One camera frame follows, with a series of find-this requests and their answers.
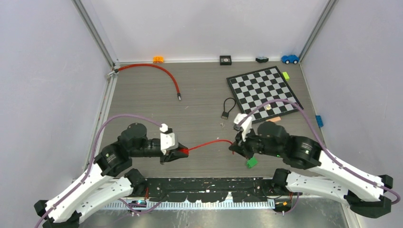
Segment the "red cable padlock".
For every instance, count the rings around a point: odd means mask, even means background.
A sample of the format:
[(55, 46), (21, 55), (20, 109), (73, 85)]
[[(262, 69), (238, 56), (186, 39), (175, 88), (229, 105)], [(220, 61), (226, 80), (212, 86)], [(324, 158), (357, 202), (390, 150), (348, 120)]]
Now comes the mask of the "red cable padlock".
[(183, 152), (185, 155), (189, 155), (189, 152), (192, 151), (192, 150), (196, 150), (198, 148), (201, 148), (201, 147), (204, 147), (204, 146), (207, 146), (207, 145), (210, 145), (210, 144), (214, 144), (214, 143), (220, 143), (220, 142), (226, 142), (226, 143), (232, 144), (232, 141), (230, 141), (230, 140), (217, 139), (217, 140), (206, 142), (206, 143), (203, 143), (203, 144), (191, 147), (191, 148), (180, 149), (179, 152)]

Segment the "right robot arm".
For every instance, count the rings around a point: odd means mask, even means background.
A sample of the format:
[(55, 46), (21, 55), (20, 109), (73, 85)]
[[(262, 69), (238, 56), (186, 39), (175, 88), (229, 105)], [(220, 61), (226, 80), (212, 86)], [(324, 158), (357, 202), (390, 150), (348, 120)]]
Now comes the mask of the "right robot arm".
[(264, 122), (255, 132), (247, 123), (234, 126), (237, 131), (229, 149), (247, 159), (255, 154), (280, 157), (292, 168), (320, 174), (308, 177), (277, 168), (271, 180), (274, 193), (305, 193), (347, 205), (358, 215), (376, 219), (391, 212), (392, 201), (384, 196), (384, 187), (391, 188), (392, 177), (374, 176), (348, 163), (332, 160), (320, 144), (304, 136), (290, 135), (283, 126)]

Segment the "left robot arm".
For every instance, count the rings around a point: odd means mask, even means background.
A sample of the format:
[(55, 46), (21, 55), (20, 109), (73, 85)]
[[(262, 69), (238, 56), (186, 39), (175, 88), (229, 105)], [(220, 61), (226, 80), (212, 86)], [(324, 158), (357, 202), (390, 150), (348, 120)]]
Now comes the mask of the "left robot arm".
[(160, 129), (160, 138), (148, 139), (143, 124), (129, 125), (116, 142), (102, 149), (79, 179), (53, 199), (35, 203), (36, 213), (44, 220), (41, 225), (77, 228), (119, 198), (142, 196), (147, 182), (139, 170), (131, 167), (133, 158), (157, 157), (164, 164), (189, 156), (189, 149), (178, 142), (171, 128), (164, 124)]

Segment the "black cable padlock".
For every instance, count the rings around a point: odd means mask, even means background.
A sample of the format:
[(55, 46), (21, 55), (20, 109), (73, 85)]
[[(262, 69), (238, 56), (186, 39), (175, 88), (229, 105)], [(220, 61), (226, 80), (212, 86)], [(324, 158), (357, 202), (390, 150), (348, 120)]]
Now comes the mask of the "black cable padlock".
[[(229, 100), (233, 101), (233, 106), (229, 110), (226, 110), (226, 102)], [(225, 120), (228, 119), (229, 113), (235, 108), (236, 105), (237, 105), (236, 100), (233, 97), (226, 98), (223, 102), (223, 112), (221, 114), (221, 118)]]

